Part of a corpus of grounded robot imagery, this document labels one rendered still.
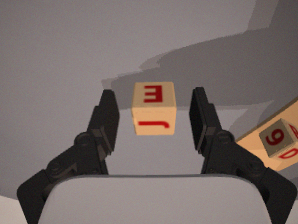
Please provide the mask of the orange flat mat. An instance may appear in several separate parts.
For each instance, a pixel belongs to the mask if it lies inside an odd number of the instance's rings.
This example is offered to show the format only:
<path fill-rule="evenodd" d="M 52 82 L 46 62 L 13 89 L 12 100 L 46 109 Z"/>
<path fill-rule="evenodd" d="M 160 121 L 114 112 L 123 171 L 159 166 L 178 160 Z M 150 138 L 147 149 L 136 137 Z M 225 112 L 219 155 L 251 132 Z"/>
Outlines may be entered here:
<path fill-rule="evenodd" d="M 244 147 L 260 159 L 262 159 L 264 166 L 270 167 L 273 170 L 280 171 L 288 166 L 298 162 L 298 156 L 292 158 L 287 162 L 281 162 L 268 157 L 267 152 L 261 142 L 259 133 L 268 128 L 270 125 L 278 121 L 280 118 L 292 123 L 298 128 L 298 96 L 265 119 L 263 122 L 240 136 L 235 140 L 235 143 Z"/>

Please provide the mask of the tan letter block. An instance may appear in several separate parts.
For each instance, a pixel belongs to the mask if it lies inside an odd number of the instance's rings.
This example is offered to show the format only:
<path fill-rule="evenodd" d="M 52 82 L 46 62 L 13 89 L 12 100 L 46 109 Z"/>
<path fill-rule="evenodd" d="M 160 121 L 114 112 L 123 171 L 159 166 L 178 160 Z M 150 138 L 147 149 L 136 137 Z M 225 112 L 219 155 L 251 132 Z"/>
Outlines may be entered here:
<path fill-rule="evenodd" d="M 136 135 L 172 135 L 176 100 L 172 82 L 136 82 L 131 115 Z"/>
<path fill-rule="evenodd" d="M 298 128 L 280 118 L 259 133 L 269 158 L 287 162 L 298 156 Z"/>

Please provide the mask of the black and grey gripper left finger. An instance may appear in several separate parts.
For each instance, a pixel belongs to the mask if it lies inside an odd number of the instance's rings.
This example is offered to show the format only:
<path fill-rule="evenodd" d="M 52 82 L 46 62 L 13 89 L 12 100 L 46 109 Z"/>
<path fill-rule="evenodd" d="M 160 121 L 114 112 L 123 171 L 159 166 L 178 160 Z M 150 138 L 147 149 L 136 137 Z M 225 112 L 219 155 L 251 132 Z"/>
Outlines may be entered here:
<path fill-rule="evenodd" d="M 52 159 L 45 170 L 18 187 L 17 198 L 28 224 L 38 224 L 52 188 L 60 181 L 77 175 L 109 174 L 105 158 L 114 151 L 119 119 L 114 91 L 103 90 L 87 131 L 78 134 L 74 145 Z"/>

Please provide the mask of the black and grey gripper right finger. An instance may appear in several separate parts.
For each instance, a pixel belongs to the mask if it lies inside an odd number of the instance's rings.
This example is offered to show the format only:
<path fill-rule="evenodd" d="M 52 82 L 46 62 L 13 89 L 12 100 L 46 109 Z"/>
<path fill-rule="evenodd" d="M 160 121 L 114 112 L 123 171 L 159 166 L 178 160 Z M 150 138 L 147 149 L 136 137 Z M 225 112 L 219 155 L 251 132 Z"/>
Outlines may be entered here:
<path fill-rule="evenodd" d="M 296 186 L 235 143 L 234 135 L 222 129 L 215 106 L 208 102 L 203 87 L 193 89 L 189 118 L 195 150 L 204 157 L 201 174 L 235 175 L 252 182 L 264 200 L 272 224 L 285 224 L 297 196 Z"/>

